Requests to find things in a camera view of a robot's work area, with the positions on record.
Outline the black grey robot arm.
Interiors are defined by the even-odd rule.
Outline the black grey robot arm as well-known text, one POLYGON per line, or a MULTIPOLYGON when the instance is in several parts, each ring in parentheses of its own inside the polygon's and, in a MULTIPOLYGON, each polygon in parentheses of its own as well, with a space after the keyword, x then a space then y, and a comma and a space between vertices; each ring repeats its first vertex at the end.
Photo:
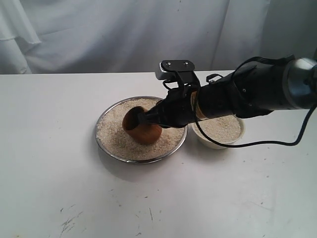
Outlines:
POLYGON ((164 60, 156 77, 176 82, 165 99, 138 114, 140 123, 181 128, 196 120, 235 115, 265 116, 276 110, 309 109, 317 102, 317 63, 308 58, 253 57, 233 73, 200 85, 188 60, 164 60))

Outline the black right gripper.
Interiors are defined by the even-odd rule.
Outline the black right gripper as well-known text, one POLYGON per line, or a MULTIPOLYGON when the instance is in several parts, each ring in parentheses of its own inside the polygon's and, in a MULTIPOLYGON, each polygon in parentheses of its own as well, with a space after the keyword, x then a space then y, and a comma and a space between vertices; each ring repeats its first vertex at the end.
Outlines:
POLYGON ((148 111, 137 113, 139 124, 155 124, 162 128, 181 128, 194 120, 191 95, 200 88, 194 73, 195 66, 189 60, 163 60, 163 67, 173 72, 171 80, 161 80, 167 96, 148 111))

